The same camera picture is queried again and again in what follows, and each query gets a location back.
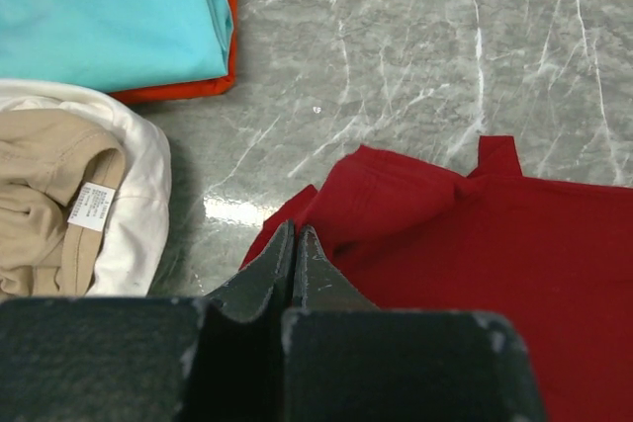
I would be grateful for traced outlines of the red t shirt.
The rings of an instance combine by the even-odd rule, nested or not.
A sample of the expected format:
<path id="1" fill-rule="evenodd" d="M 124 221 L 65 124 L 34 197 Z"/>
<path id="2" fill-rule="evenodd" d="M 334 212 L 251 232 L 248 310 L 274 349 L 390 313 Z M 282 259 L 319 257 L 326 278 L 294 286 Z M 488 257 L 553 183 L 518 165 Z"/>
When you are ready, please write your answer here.
<path id="1" fill-rule="evenodd" d="M 462 176 L 362 146 L 269 217 L 291 220 L 383 308 L 500 313 L 527 343 L 554 421 L 632 417 L 632 192 L 525 176 L 509 136 L 483 136 Z"/>

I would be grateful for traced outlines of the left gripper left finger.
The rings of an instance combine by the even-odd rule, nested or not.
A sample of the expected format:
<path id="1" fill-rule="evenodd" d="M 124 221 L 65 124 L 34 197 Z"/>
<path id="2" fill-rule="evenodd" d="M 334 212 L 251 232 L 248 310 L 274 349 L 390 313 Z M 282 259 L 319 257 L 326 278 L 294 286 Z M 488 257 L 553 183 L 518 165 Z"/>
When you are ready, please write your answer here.
<path id="1" fill-rule="evenodd" d="M 264 249 L 222 286 L 207 295 L 209 309 L 236 323 L 252 323 L 286 302 L 294 274 L 295 227 L 279 225 Z"/>

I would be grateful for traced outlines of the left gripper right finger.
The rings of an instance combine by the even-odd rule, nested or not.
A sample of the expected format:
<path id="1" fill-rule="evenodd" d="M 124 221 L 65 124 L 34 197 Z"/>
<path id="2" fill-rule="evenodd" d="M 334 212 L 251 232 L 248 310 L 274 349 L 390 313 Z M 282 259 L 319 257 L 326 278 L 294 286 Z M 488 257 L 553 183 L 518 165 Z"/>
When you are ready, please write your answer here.
<path id="1" fill-rule="evenodd" d="M 304 227 L 299 236 L 292 306 L 325 311 L 378 309 L 332 265 L 311 226 Z"/>

